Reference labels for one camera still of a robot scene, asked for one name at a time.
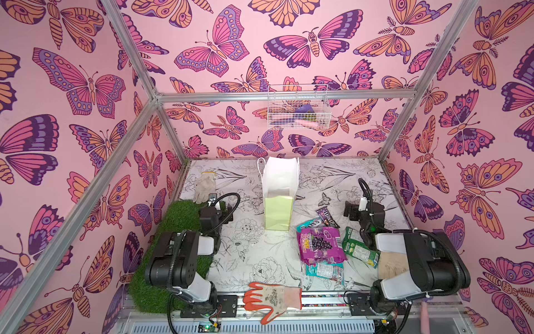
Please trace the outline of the purple grape candy bag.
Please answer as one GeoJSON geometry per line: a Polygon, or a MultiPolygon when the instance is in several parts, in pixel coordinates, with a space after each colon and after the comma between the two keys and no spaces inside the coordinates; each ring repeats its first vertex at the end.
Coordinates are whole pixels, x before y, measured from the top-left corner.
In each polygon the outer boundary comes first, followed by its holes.
{"type": "Polygon", "coordinates": [[[303,228],[297,233],[300,260],[313,265],[319,262],[339,264],[347,260],[337,228],[303,228]]]}

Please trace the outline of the teal Fox's candy bag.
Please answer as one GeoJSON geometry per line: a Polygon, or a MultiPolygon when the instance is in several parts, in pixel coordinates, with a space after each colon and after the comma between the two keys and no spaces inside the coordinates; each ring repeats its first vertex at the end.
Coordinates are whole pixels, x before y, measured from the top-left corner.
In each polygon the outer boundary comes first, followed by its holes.
{"type": "Polygon", "coordinates": [[[324,223],[320,218],[314,218],[309,221],[306,221],[296,227],[296,232],[301,233],[305,228],[319,228],[324,227],[324,223]]]}

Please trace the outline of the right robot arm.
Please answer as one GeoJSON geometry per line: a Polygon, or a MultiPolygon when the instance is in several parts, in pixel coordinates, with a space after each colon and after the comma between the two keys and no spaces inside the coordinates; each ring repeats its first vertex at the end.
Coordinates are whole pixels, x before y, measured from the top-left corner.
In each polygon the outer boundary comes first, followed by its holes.
{"type": "Polygon", "coordinates": [[[358,206],[347,202],[343,215],[360,224],[360,238],[379,254],[379,260],[388,253],[407,259],[407,271],[379,278],[370,287],[369,305],[374,313],[384,315],[404,301],[455,295],[470,286],[470,273],[445,233],[386,229],[384,207],[374,201],[364,179],[358,183],[363,197],[358,206]]]}

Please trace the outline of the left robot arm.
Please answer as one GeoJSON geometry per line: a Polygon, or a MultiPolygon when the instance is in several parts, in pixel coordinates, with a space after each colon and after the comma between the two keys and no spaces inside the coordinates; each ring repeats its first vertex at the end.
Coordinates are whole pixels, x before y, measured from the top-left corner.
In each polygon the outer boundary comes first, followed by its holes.
{"type": "Polygon", "coordinates": [[[161,234],[145,268],[144,279],[148,285],[170,293],[169,306],[179,299],[196,313],[207,314],[217,309],[215,285],[197,272],[197,259],[218,253],[222,227],[233,219],[240,202],[241,197],[235,192],[212,196],[197,214],[199,231],[161,234]]]}

